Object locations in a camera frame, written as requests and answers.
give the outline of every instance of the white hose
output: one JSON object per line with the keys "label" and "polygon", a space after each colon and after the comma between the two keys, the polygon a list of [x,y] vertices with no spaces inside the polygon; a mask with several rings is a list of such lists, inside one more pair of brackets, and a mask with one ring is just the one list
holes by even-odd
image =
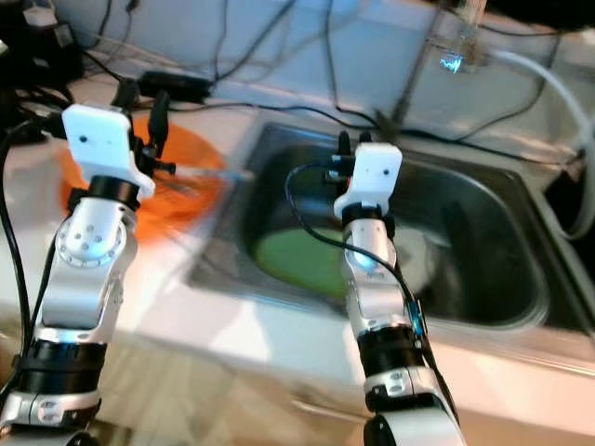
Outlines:
{"label": "white hose", "polygon": [[591,228],[593,222],[595,222],[595,138],[593,137],[593,125],[588,115],[578,100],[576,100],[575,95],[560,79],[539,63],[520,54],[500,49],[493,49],[490,51],[490,54],[496,59],[521,65],[543,77],[564,99],[568,110],[573,115],[573,118],[575,118],[579,129],[580,141],[586,150],[587,169],[585,172],[585,191],[575,223],[568,231],[563,230],[562,227],[560,227],[560,231],[569,240],[583,237]]}

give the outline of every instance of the wire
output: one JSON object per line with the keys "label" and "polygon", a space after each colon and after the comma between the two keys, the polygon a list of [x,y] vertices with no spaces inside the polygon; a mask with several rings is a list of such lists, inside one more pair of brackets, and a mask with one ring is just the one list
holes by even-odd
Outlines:
{"label": "wire", "polygon": [[[39,125],[36,120],[29,120],[20,123],[16,127],[7,131],[7,135],[0,144],[0,219],[2,220],[2,228],[7,237],[8,248],[12,257],[12,265],[15,271],[15,279],[17,281],[17,290],[19,293],[19,308],[20,308],[20,356],[24,357],[29,349],[29,344],[32,335],[31,317],[29,309],[29,296],[27,294],[27,283],[25,281],[25,273],[22,267],[22,259],[20,258],[19,244],[15,232],[10,223],[10,215],[7,208],[6,193],[4,190],[4,172],[7,162],[8,152],[10,146],[15,139],[19,137],[22,132],[26,132],[33,127]],[[19,379],[18,367],[13,370],[13,374],[0,390],[0,406],[4,404],[7,392]]]}
{"label": "wire", "polygon": [[132,11],[127,11],[126,12],[126,27],[124,29],[124,36],[122,37],[120,44],[112,51],[112,53],[108,57],[107,61],[105,62],[106,66],[110,62],[112,62],[112,60],[117,56],[117,54],[122,50],[124,45],[128,42],[128,39],[130,38],[131,31],[132,31]]}
{"label": "wire", "polygon": [[391,133],[393,132],[394,134],[398,134],[398,132],[401,131],[405,116],[411,108],[411,97],[417,87],[421,72],[426,66],[428,57],[432,50],[432,36],[438,30],[438,27],[443,19],[444,2],[445,0],[438,0],[438,3],[434,8],[434,13],[431,16],[430,22],[424,33],[423,43],[417,51],[416,59],[414,60],[411,70],[409,71],[409,75],[407,76],[403,92],[399,96],[399,100],[391,111]]}
{"label": "wire", "polygon": [[512,31],[498,30],[498,28],[493,28],[493,27],[491,27],[489,25],[485,25],[483,23],[481,23],[479,26],[480,26],[480,28],[482,28],[486,31],[489,31],[490,33],[508,35],[510,37],[547,37],[547,36],[561,34],[561,32],[559,32],[559,31],[552,31],[550,33],[516,33],[516,32],[512,32]]}
{"label": "wire", "polygon": [[425,130],[418,130],[418,129],[405,129],[401,132],[402,135],[407,135],[407,136],[411,136],[411,137],[423,137],[423,138],[430,138],[430,139],[434,139],[436,141],[440,141],[440,142],[444,142],[447,144],[457,144],[459,146],[464,146],[464,147],[469,147],[470,149],[475,149],[478,151],[485,151],[486,153],[493,153],[496,155],[500,155],[500,156],[505,156],[507,158],[513,159],[513,160],[520,160],[520,161],[525,161],[527,163],[533,163],[533,164],[542,164],[542,165],[555,165],[555,166],[561,166],[564,164],[569,164],[571,163],[573,160],[576,159],[576,156],[578,155],[574,155],[571,159],[569,160],[547,160],[547,159],[540,159],[540,158],[534,158],[531,156],[527,156],[527,155],[517,155],[515,153],[508,153],[505,151],[499,151],[497,149],[489,149],[487,147],[484,146],[480,146],[478,144],[473,144],[471,142],[465,142],[465,141],[456,141],[454,139],[451,138],[445,138],[445,137],[441,137],[440,135],[436,135],[430,132],[427,132]]}
{"label": "wire", "polygon": [[85,56],[87,56],[88,58],[90,58],[98,67],[100,67],[103,71],[105,71],[106,73],[108,73],[116,81],[120,82],[122,80],[122,76],[120,74],[118,74],[118,73],[113,72],[112,70],[110,70],[107,65],[105,65],[101,60],[97,59],[92,54],[90,54],[88,51],[82,50],[81,52]]}
{"label": "wire", "polygon": [[223,48],[223,43],[227,37],[227,28],[228,28],[228,15],[230,11],[230,0],[223,0],[223,6],[221,9],[221,16],[223,18],[222,26],[221,26],[221,35],[217,40],[217,44],[215,45],[215,53],[213,54],[213,73],[215,79],[219,79],[219,56],[221,55],[221,49]]}
{"label": "wire", "polygon": [[46,263],[44,264],[44,271],[41,276],[41,282],[39,283],[37,299],[35,300],[35,306],[33,307],[33,313],[31,314],[31,333],[33,333],[33,330],[35,328],[35,323],[37,322],[37,315],[39,314],[39,309],[41,308],[41,304],[44,299],[44,293],[46,292],[47,283],[49,282],[49,273],[52,270],[52,262],[54,261],[55,254],[56,254],[56,234],[54,234],[52,242],[47,249]]}
{"label": "wire", "polygon": [[442,374],[440,373],[440,371],[438,369],[438,365],[434,358],[434,354],[431,350],[430,340],[428,339],[428,327],[426,325],[424,314],[421,311],[421,304],[413,296],[413,294],[411,293],[411,290],[409,290],[409,287],[407,286],[407,284],[404,280],[404,277],[403,277],[400,269],[398,268],[398,264],[396,264],[395,266],[392,266],[388,262],[385,262],[384,260],[382,260],[380,257],[376,256],[375,254],[373,254],[363,248],[353,246],[352,244],[349,244],[349,243],[338,242],[334,239],[325,237],[323,234],[314,230],[306,222],[303,215],[300,214],[300,212],[298,210],[298,206],[296,205],[296,201],[294,200],[293,194],[291,193],[291,180],[296,175],[298,175],[306,170],[315,169],[315,168],[316,169],[334,170],[336,167],[333,164],[325,164],[325,163],[303,164],[303,165],[299,165],[298,167],[293,168],[287,175],[287,177],[285,179],[285,185],[284,185],[285,198],[286,198],[287,202],[289,203],[289,207],[291,208],[291,213],[293,214],[294,218],[297,220],[297,223],[299,223],[299,226],[301,226],[301,228],[303,228],[314,239],[318,240],[319,242],[326,243],[326,244],[335,246],[335,247],[343,249],[343,250],[349,250],[354,253],[358,253],[363,256],[366,256],[366,257],[374,260],[375,262],[377,262],[378,265],[380,265],[381,267],[386,269],[390,273],[390,275],[392,275],[392,277],[394,277],[394,279],[397,281],[397,283],[403,290],[404,301],[405,301],[405,304],[408,305],[410,311],[413,308],[418,308],[418,310],[419,310],[419,312],[417,313],[417,316],[419,317],[419,322],[421,322],[421,328],[422,328],[421,338],[423,340],[422,350],[423,350],[424,358],[426,359],[428,366],[436,374],[436,378],[438,379],[438,384],[441,388],[441,391],[444,394],[444,397],[446,398],[446,402],[448,403],[451,411],[453,412],[453,416],[455,417],[456,421],[458,422],[458,413],[456,412],[455,402],[454,402],[453,397],[450,393],[450,390],[448,389],[448,386],[446,385],[446,381],[444,380]]}
{"label": "wire", "polygon": [[397,283],[399,283],[399,286],[401,286],[401,288],[403,288],[403,293],[405,294],[405,297],[407,298],[407,300],[410,300],[411,302],[415,302],[416,300],[413,298],[413,295],[411,294],[411,292],[406,293],[404,291],[405,289],[408,290],[407,285],[405,284],[405,282],[403,280],[403,276],[401,274],[397,273],[397,271],[395,270],[393,265],[386,262],[385,260],[382,260],[380,257],[376,256],[375,254],[373,254],[363,248],[359,248],[357,246],[354,246],[352,244],[345,243],[345,242],[338,242],[337,240],[328,238],[328,237],[324,236],[323,234],[316,232],[316,230],[314,230],[306,222],[306,220],[304,220],[304,217],[302,216],[302,214],[300,214],[300,212],[298,210],[298,206],[296,205],[296,201],[294,200],[293,194],[291,193],[291,180],[296,175],[299,175],[302,172],[305,172],[306,170],[311,170],[311,169],[335,170],[336,167],[330,163],[328,163],[328,164],[309,163],[309,164],[299,165],[298,167],[293,168],[289,172],[289,174],[287,174],[287,177],[285,179],[285,198],[286,198],[287,202],[289,203],[289,207],[291,208],[291,213],[293,214],[294,218],[297,220],[297,223],[299,223],[299,226],[301,226],[306,232],[309,233],[310,236],[312,236],[314,239],[318,240],[319,242],[330,244],[332,246],[335,246],[336,248],[347,249],[349,251],[353,251],[354,253],[361,254],[363,256],[369,257],[370,259],[374,260],[375,262],[378,263],[378,265],[380,265],[384,269],[386,269],[390,273],[390,275],[392,275],[392,277],[395,278]]}
{"label": "wire", "polygon": [[20,97],[22,100],[43,104],[51,107],[58,107],[61,110],[67,109],[72,103],[69,100],[59,98],[52,93],[34,85],[25,90],[29,96]]}
{"label": "wire", "polygon": [[580,141],[587,151],[587,170],[585,173],[585,190],[582,194],[580,209],[575,223],[569,230],[560,226],[560,232],[569,240],[576,240],[584,237],[595,221],[595,200],[592,194],[595,193],[595,139],[593,138],[593,125],[576,99],[575,95],[556,77],[550,70],[538,64],[532,59],[521,56],[510,51],[492,50],[490,55],[496,59],[508,63],[520,65],[527,70],[536,72],[542,76],[564,99],[568,110],[572,114],[579,129]]}
{"label": "wire", "polygon": [[[350,14],[342,17],[341,19],[339,19],[333,23],[331,31],[335,32],[335,31],[338,31],[338,30],[343,29],[344,27],[350,25],[359,17],[359,15],[363,11],[368,9],[376,1],[378,1],[378,0],[363,0],[363,1],[359,2],[359,5],[356,8],[354,8]],[[135,46],[135,45],[131,45],[129,43],[124,43],[121,40],[112,39],[111,37],[106,37],[106,36],[99,36],[99,34],[90,33],[88,31],[84,31],[81,29],[74,29],[74,30],[77,33],[81,33],[84,35],[90,35],[93,37],[98,37],[100,40],[109,42],[113,45],[122,45],[123,48],[132,51],[133,56],[142,62],[146,62],[146,63],[150,63],[150,64],[158,64],[158,65],[165,66],[165,67],[190,69],[190,70],[194,70],[197,72],[202,71],[205,67],[210,67],[211,71],[213,71],[213,58],[211,58],[209,60],[204,60],[201,62],[195,62],[195,63],[177,62],[175,60],[172,60],[172,59],[166,57],[163,54],[149,51],[148,49],[140,47],[140,46]],[[289,47],[287,50],[284,49],[285,45],[281,45],[277,56],[275,57],[275,59],[273,59],[271,61],[249,60],[248,62],[245,63],[245,66],[250,65],[250,66],[254,66],[254,67],[259,67],[259,68],[263,68],[265,71],[255,77],[251,77],[250,79],[240,80],[240,82],[246,82],[246,83],[253,84],[253,83],[260,82],[260,81],[266,79],[274,71],[276,71],[281,66],[283,66],[285,63],[287,63],[289,60],[294,58],[301,51],[305,50],[312,44],[316,43],[318,41],[318,39],[321,39],[323,36],[324,36],[324,31],[321,29],[320,31],[317,31],[315,33],[305,36],[303,39],[301,39],[300,41],[295,43],[293,46]],[[112,61],[119,60],[119,59],[125,59],[125,58],[116,56],[115,58],[113,58]],[[235,63],[237,63],[237,60],[238,59],[235,59],[235,58],[226,58],[226,59],[219,58],[218,62],[219,63],[235,64]]]}
{"label": "wire", "polygon": [[224,102],[220,104],[206,104],[200,107],[192,107],[190,109],[178,109],[175,107],[170,107],[169,110],[171,112],[202,112],[211,109],[221,109],[227,107],[246,107],[252,109],[262,109],[262,110],[271,110],[274,112],[294,112],[294,111],[304,111],[304,112],[312,112],[316,114],[320,114],[325,118],[330,119],[331,121],[336,122],[337,124],[343,125],[347,128],[352,128],[354,130],[375,130],[374,127],[369,125],[355,125],[348,122],[343,121],[340,118],[332,115],[323,110],[316,109],[314,107],[310,107],[307,105],[287,105],[287,106],[276,106],[276,105],[264,105],[264,104],[257,104],[253,102]]}
{"label": "wire", "polygon": [[339,104],[338,87],[337,87],[337,73],[335,70],[335,61],[333,60],[333,48],[331,47],[331,35],[330,35],[331,17],[332,17],[332,13],[333,13],[334,2],[335,2],[335,0],[328,0],[328,3],[326,5],[326,11],[324,13],[324,49],[325,49],[325,55],[326,55],[326,65],[327,65],[327,70],[328,70],[328,82],[329,82],[329,86],[330,86],[330,90],[331,90],[332,100],[335,105],[335,109],[337,109],[337,111],[342,112],[342,113],[351,114],[353,116],[358,116],[358,117],[364,119],[365,121],[367,121],[368,123],[370,123],[374,128],[379,128],[378,122],[375,119],[368,116],[367,114],[365,114],[361,111],[345,109],[345,108],[341,107]]}
{"label": "wire", "polygon": [[[553,34],[556,36],[555,40],[554,40],[554,44],[549,52],[548,55],[548,60],[546,61],[546,66],[548,67],[548,69],[551,69],[551,67],[554,64],[554,60],[556,59],[556,54],[558,53],[558,49],[560,48],[560,43],[562,42],[562,35],[560,33],[555,33]],[[465,139],[469,139],[473,136],[475,136],[476,134],[478,134],[479,132],[481,132],[482,130],[484,130],[487,127],[490,127],[492,125],[496,125],[498,123],[501,123],[503,121],[507,121],[508,119],[520,116],[521,114],[524,114],[526,112],[528,112],[529,110],[531,110],[539,101],[539,99],[541,98],[541,95],[543,94],[544,90],[546,89],[546,80],[543,77],[539,77],[538,81],[537,81],[537,85],[535,88],[535,93],[532,95],[532,97],[530,98],[530,100],[525,104],[522,105],[520,108],[518,108],[517,110],[514,111],[510,111],[507,112],[501,116],[498,116],[494,119],[491,119],[490,121],[483,123],[481,125],[476,126],[474,129],[470,130],[468,133],[466,133],[465,135],[462,135],[460,137],[456,137],[453,138],[454,142],[460,142],[463,141]]]}
{"label": "wire", "polygon": [[[341,20],[337,20],[331,26],[331,30],[330,30],[331,33],[334,33],[340,29],[343,29],[346,26],[353,23],[359,17],[359,15],[362,12],[364,12],[365,10],[367,10],[375,1],[376,0],[363,0],[361,2],[358,2],[358,6],[356,8],[354,8],[350,14],[346,15]],[[324,26],[320,31],[304,37],[301,41],[297,42],[293,47],[290,47],[287,51],[283,51],[282,53],[280,53],[277,58],[275,58],[274,60],[272,60],[270,62],[269,68],[267,69],[267,71],[259,74],[257,77],[250,79],[249,82],[255,83],[255,82],[263,81],[264,79],[269,77],[273,72],[278,70],[281,66],[286,64],[289,60],[294,58],[298,53],[300,53],[301,51],[306,49],[308,46],[314,44],[318,39],[321,39],[323,37],[324,37]]]}
{"label": "wire", "polygon": [[107,0],[107,2],[105,4],[105,13],[103,14],[103,19],[101,19],[101,24],[99,25],[99,30],[98,30],[99,37],[96,37],[95,42],[93,42],[91,45],[86,46],[86,49],[93,49],[97,45],[99,45],[99,42],[101,41],[101,37],[103,37],[103,35],[105,33],[105,27],[107,26],[108,20],[110,19],[110,16],[112,14],[112,6],[113,6],[113,0]]}
{"label": "wire", "polygon": [[285,4],[273,16],[269,24],[260,32],[256,40],[248,48],[245,54],[236,62],[236,64],[233,67],[216,77],[213,80],[213,84],[216,84],[217,82],[223,79],[227,79],[228,77],[234,75],[238,70],[240,70],[250,60],[250,58],[257,51],[262,42],[264,42],[267,36],[275,28],[275,26],[277,26],[277,23],[281,21],[281,19],[285,16],[285,14],[289,12],[289,10],[296,4],[296,2],[297,0],[288,0],[287,2],[285,2]]}

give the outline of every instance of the blue led light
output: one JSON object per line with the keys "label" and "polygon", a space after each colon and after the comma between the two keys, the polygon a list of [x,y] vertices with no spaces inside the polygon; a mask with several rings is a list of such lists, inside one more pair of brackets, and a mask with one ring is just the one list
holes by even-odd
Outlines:
{"label": "blue led light", "polygon": [[458,72],[463,64],[463,57],[455,54],[449,54],[448,56],[449,59],[440,59],[440,66],[449,72]]}

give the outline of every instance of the power adapter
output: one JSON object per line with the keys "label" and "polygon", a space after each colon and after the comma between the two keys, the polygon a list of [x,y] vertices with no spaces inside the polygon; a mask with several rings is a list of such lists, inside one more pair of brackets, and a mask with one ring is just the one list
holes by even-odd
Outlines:
{"label": "power adapter", "polygon": [[139,79],[140,94],[155,98],[164,90],[171,100],[203,104],[211,96],[213,83],[204,78],[171,72],[145,72]]}

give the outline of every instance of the orange plate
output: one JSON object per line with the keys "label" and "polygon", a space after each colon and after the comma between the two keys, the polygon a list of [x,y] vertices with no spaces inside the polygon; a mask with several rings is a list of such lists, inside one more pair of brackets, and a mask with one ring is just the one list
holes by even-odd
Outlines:
{"label": "orange plate", "polygon": [[[134,121],[135,133],[148,140],[147,118]],[[207,169],[224,169],[225,163],[215,148],[194,133],[177,125],[169,125],[163,161]],[[86,188],[79,166],[67,150],[59,153],[62,181],[60,201],[66,212],[68,196],[73,187]],[[155,195],[144,200],[137,212],[139,227],[137,237],[147,241],[167,235],[173,230],[185,230],[192,222],[213,208],[223,192],[224,182],[218,178],[203,177],[178,179],[168,173],[157,172]]]}

